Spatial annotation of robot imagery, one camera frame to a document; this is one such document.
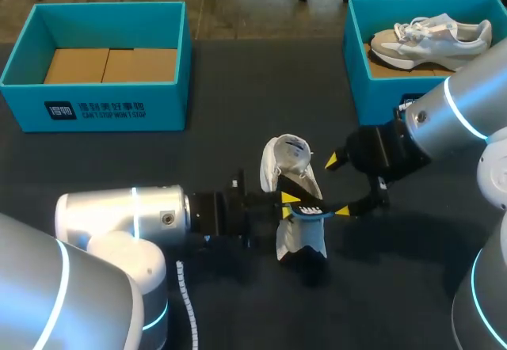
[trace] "screw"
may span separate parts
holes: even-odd
[[[164,222],[166,225],[170,225],[172,222],[174,222],[174,216],[172,214],[164,214],[162,216],[162,222]]]
[[[417,114],[416,116],[416,121],[419,122],[419,123],[422,123],[426,120],[426,118],[428,118],[428,115],[426,114],[426,111],[421,111]]]

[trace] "shoe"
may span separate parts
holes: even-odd
[[[266,144],[261,161],[261,187],[264,192],[274,192],[280,175],[294,181],[312,196],[322,199],[310,165],[311,151],[308,143],[294,135],[272,138]],[[287,253],[295,253],[309,246],[327,258],[324,242],[324,220],[280,220],[276,230],[276,257],[280,261]]]
[[[370,46],[373,53],[398,69],[409,70],[422,63],[437,63],[458,71],[491,45],[491,23],[461,24],[446,13],[416,17],[410,24],[378,32]]]

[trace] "white cable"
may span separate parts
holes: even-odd
[[[185,274],[183,273],[183,263],[180,261],[176,262],[177,269],[177,281],[180,284],[180,293],[185,303],[185,308],[189,314],[190,329],[192,330],[192,350],[199,349],[199,337],[197,336],[197,322],[196,315],[193,313],[192,303],[190,302],[189,293],[185,285]]]

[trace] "cardboard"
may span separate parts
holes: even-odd
[[[111,49],[103,82],[173,82],[177,49]]]
[[[435,63],[423,63],[412,70],[395,69],[372,55],[369,44],[364,44],[364,51],[366,51],[366,55],[368,56],[368,65],[370,66],[373,78],[446,77],[454,74],[454,71]]]
[[[56,49],[44,83],[100,83],[108,53],[108,48]]]
[[[176,49],[134,49],[137,82],[173,82],[176,63]]]
[[[133,82],[134,50],[111,49],[102,83]]]

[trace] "logo on box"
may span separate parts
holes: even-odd
[[[75,120],[76,114],[70,102],[44,102],[53,120]]]

